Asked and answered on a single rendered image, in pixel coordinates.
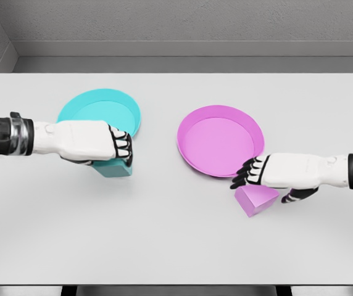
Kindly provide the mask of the cyan round plate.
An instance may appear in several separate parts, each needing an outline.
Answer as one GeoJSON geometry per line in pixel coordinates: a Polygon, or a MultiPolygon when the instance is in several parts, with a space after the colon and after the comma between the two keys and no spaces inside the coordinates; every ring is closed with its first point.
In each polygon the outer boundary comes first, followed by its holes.
{"type": "Polygon", "coordinates": [[[103,120],[110,126],[134,136],[141,124],[138,103],[127,93],[116,89],[94,89],[67,102],[57,121],[103,120]]]}

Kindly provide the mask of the pink round plate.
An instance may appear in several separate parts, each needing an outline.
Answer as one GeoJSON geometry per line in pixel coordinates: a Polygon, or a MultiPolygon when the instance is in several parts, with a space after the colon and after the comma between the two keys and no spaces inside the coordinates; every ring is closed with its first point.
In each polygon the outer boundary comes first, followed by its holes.
{"type": "Polygon", "coordinates": [[[195,170],[229,178],[242,164],[264,151],[264,134],[242,110],[226,105],[198,108],[181,121],[176,134],[178,150],[195,170]]]}

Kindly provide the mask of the teal block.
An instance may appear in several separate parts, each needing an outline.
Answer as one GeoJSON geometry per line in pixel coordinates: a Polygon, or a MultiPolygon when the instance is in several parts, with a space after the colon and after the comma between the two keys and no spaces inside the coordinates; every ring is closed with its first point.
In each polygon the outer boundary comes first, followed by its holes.
{"type": "Polygon", "coordinates": [[[106,178],[120,178],[132,175],[132,166],[126,161],[115,158],[108,161],[94,161],[92,167],[106,178]]]}

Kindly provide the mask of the pink block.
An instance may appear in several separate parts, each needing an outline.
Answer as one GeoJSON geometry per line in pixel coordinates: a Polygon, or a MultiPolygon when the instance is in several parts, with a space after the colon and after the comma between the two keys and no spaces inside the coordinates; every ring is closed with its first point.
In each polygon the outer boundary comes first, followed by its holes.
{"type": "Polygon", "coordinates": [[[235,190],[235,199],[248,217],[271,207],[278,196],[276,189],[260,185],[247,185],[235,190]]]}

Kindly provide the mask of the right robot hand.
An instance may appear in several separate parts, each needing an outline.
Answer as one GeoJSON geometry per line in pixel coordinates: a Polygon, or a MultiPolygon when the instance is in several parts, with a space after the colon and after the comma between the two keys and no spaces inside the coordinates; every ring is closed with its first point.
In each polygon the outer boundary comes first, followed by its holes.
{"type": "Polygon", "coordinates": [[[236,172],[230,188],[251,184],[289,189],[281,202],[301,201],[318,191],[322,163],[322,157],[309,154],[275,153],[250,158],[236,172]]]}

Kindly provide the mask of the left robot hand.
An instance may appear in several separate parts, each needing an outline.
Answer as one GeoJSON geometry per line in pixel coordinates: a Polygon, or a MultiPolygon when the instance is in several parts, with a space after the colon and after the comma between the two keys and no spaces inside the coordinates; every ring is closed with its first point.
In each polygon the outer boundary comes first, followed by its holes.
{"type": "Polygon", "coordinates": [[[128,167],[133,161],[132,138],[126,131],[104,121],[70,120],[55,125],[56,153],[75,162],[123,160],[128,167]]]}

